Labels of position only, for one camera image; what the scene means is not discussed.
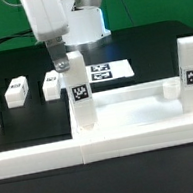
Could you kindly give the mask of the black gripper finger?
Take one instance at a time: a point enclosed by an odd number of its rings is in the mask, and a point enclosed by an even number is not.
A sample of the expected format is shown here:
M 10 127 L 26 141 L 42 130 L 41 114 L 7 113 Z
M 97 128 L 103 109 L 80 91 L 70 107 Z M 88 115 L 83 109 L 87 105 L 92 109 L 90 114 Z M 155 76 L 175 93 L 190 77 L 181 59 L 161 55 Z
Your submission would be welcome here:
M 56 71 L 63 73 L 64 71 L 69 70 L 69 60 L 66 54 L 65 43 L 62 40 L 62 37 L 53 38 L 47 40 L 46 48 L 48 49 L 49 56 L 51 56 L 51 61 L 56 68 Z

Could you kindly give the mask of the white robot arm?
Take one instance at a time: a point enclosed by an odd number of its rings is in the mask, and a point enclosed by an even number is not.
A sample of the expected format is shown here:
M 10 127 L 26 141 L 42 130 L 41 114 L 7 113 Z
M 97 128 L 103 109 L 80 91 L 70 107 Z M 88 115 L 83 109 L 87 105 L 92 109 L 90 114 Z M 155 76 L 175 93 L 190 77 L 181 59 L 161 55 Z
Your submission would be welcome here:
M 20 0 L 38 42 L 46 44 L 60 73 L 69 70 L 67 50 L 92 48 L 110 35 L 102 0 Z

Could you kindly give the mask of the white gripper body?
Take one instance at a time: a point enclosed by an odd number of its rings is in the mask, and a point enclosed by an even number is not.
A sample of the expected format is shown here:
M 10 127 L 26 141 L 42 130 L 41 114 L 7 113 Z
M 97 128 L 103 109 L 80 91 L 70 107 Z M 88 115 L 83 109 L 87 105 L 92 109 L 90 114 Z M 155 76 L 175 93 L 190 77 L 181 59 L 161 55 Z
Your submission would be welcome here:
M 65 35 L 69 32 L 61 0 L 20 0 L 39 42 Z

